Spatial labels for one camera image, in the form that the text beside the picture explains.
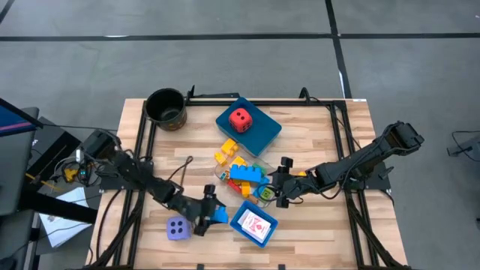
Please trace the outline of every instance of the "wooden table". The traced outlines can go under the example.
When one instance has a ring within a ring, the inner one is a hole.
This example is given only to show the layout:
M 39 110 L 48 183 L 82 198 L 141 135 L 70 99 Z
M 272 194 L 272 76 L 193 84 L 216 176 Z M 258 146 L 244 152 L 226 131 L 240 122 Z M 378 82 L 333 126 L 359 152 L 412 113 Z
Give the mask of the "wooden table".
M 127 99 L 124 104 L 118 136 L 124 149 L 133 149 L 139 127 L 143 99 Z M 349 121 L 353 136 L 362 146 L 375 137 L 367 102 L 347 100 Z M 281 157 L 293 158 L 295 174 L 314 165 L 337 161 L 337 149 L 329 111 L 320 106 L 261 106 L 264 113 L 282 125 L 278 138 L 260 156 L 276 167 Z M 175 132 L 157 129 L 154 141 L 154 174 L 167 178 L 174 169 L 185 162 L 188 155 L 194 160 L 188 166 L 184 180 L 184 194 L 202 198 L 203 185 L 217 185 L 217 196 L 227 205 L 232 218 L 242 199 L 230 196 L 224 183 L 214 175 L 213 158 L 227 137 L 218 130 L 215 119 L 225 106 L 188 106 L 187 124 Z M 146 150 L 149 123 L 145 127 L 142 154 Z M 342 130 L 344 152 L 348 155 L 345 134 Z M 178 181 L 181 173 L 173 179 Z M 106 192 L 101 199 L 97 223 L 91 240 L 95 252 L 97 233 L 104 209 L 114 194 Z M 400 263 L 407 263 L 392 202 L 379 191 L 367 191 L 367 204 L 373 231 L 385 248 Z M 125 192 L 115 199 L 103 227 L 100 240 L 103 251 L 119 228 Z M 178 215 L 168 211 L 147 194 L 142 213 L 135 269 L 195 269 L 198 263 L 206 269 L 277 269 L 285 264 L 287 269 L 355 269 L 355 255 L 347 207 L 343 193 L 333 200 L 319 195 L 303 196 L 304 203 L 290 205 L 288 209 L 271 204 L 266 211 L 279 222 L 266 248 L 259 248 L 230 225 L 211 226 L 204 237 L 194 235 L 187 241 L 169 241 L 166 221 Z M 368 249 L 361 233 L 365 262 L 369 263 Z M 121 263 L 126 263 L 131 236 L 124 242 Z

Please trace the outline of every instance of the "concrete floor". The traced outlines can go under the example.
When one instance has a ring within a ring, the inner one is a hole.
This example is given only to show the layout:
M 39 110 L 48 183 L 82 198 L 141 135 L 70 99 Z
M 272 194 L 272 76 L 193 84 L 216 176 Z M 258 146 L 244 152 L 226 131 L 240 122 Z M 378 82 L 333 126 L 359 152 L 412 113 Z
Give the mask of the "concrete floor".
M 7 0 L 0 0 L 4 5 Z M 334 0 L 340 33 L 480 32 L 475 0 Z M 15 0 L 0 36 L 330 32 L 317 0 Z M 354 98 L 367 98 L 376 132 L 410 122 L 425 144 L 392 157 L 395 210 L 409 264 L 480 266 L 480 169 L 448 157 L 450 133 L 480 130 L 480 39 L 342 40 Z M 1 42 L 0 95 L 61 125 L 115 128 L 125 98 L 173 87 L 197 94 L 343 96 L 332 41 L 202 40 Z M 91 131 L 72 130 L 85 139 Z M 40 269 L 80 267 L 91 230 Z

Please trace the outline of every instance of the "red cube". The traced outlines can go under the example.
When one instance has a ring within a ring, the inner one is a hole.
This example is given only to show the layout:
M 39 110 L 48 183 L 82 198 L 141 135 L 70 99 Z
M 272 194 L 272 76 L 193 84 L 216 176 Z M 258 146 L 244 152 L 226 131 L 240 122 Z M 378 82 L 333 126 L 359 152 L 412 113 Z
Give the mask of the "red cube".
M 252 117 L 243 108 L 238 108 L 230 113 L 228 121 L 238 133 L 244 133 L 253 124 Z

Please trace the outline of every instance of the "monitor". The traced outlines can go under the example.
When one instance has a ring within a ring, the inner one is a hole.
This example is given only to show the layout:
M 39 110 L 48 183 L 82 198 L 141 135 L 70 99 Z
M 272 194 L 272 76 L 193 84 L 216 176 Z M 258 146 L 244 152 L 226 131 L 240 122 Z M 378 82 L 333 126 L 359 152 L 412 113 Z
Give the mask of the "monitor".
M 0 98 L 0 137 L 42 127 L 40 121 Z

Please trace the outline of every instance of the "purple dice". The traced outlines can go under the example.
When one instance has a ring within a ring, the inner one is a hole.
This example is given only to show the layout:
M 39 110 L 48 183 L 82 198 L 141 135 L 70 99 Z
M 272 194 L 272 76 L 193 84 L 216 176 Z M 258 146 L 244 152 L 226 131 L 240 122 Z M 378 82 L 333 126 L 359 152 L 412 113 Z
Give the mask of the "purple dice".
M 190 223 L 185 217 L 171 217 L 166 222 L 166 235 L 169 240 L 189 239 L 191 237 Z

